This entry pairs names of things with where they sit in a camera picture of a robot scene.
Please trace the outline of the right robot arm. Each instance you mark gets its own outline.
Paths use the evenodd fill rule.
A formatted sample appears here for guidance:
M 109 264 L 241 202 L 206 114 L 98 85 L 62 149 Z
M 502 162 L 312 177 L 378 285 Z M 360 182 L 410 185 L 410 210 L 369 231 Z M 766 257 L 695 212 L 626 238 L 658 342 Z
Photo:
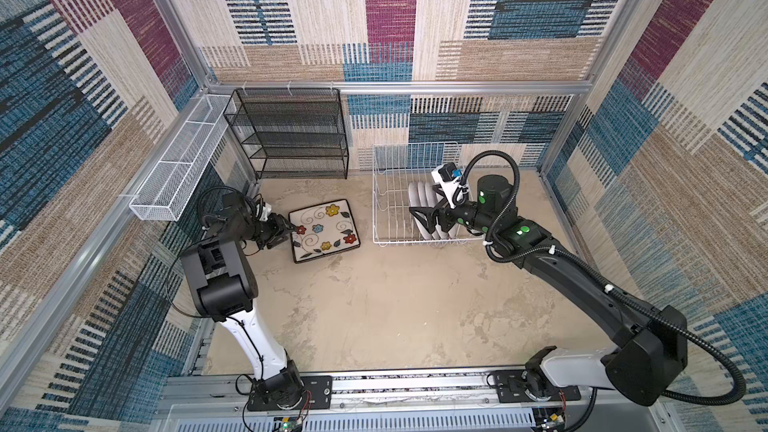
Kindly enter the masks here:
M 459 178 L 446 182 L 439 172 L 433 176 L 438 202 L 409 209 L 420 229 L 448 233 L 463 226 L 483 235 L 494 262 L 513 264 L 546 282 L 612 342 L 593 352 L 542 349 L 526 364 L 531 395 L 548 396 L 553 387 L 587 386 L 615 390 L 641 406 L 670 396 L 669 387 L 688 359 L 687 322 L 677 309 L 659 310 L 613 285 L 548 230 L 520 216 L 515 187 L 505 177 L 481 177 L 478 197 L 470 200 Z

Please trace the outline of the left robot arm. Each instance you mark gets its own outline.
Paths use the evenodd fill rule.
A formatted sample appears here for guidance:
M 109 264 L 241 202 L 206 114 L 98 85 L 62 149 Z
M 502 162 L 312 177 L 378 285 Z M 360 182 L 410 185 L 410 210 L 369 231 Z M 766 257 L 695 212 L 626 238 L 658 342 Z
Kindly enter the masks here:
M 179 254 L 196 315 L 221 324 L 249 359 L 250 409 L 294 409 L 306 388 L 258 310 L 259 289 L 243 247 L 251 242 L 258 252 L 272 249 L 290 239 L 295 227 L 261 199 L 228 186 L 215 189 L 224 193 L 222 208 L 200 216 L 203 237 Z

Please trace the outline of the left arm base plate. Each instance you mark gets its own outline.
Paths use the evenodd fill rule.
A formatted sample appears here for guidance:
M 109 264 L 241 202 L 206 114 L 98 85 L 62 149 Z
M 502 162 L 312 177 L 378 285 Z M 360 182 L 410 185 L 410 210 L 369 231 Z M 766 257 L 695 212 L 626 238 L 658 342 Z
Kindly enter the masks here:
M 248 412 L 266 412 L 286 409 L 298 412 L 306 403 L 311 411 L 330 408 L 333 378 L 330 375 L 302 376 L 302 384 L 295 378 L 275 376 L 258 380 L 249 392 L 245 406 Z

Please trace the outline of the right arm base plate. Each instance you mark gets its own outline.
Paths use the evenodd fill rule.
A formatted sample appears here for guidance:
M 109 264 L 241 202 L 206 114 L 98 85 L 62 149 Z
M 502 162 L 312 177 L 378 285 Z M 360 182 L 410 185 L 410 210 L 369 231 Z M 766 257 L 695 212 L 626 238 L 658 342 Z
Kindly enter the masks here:
M 486 376 L 500 403 L 579 401 L 578 387 L 554 386 L 541 372 L 526 369 L 495 370 Z

